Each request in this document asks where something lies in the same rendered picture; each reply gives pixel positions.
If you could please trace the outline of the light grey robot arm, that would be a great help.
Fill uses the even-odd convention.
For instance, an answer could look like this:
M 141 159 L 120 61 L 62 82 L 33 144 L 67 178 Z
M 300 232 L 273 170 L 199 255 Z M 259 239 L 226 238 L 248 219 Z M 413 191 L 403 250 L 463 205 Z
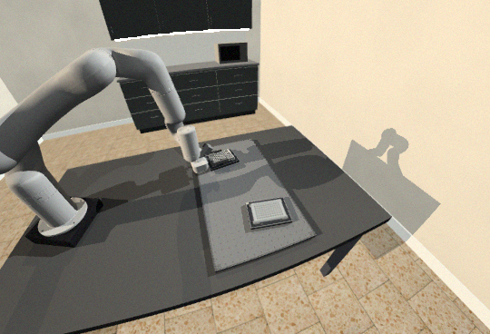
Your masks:
M 70 198 L 47 170 L 38 140 L 115 77 L 145 81 L 185 160 L 194 161 L 213 150 L 206 143 L 200 152 L 195 127 L 183 125 L 185 111 L 160 56 L 141 49 L 90 50 L 0 118 L 0 175 L 5 174 L 10 191 L 39 217 L 38 230 L 46 237 L 75 227 L 84 217 L 87 203 Z

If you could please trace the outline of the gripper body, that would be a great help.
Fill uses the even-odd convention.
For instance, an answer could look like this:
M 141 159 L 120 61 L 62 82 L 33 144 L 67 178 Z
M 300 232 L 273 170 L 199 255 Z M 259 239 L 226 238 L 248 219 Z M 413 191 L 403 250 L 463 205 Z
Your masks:
M 207 162 L 205 156 L 203 156 L 197 160 L 187 161 L 187 162 L 191 162 L 192 169 L 196 173 L 206 171 L 209 168 L 209 165 L 208 165 L 208 162 Z

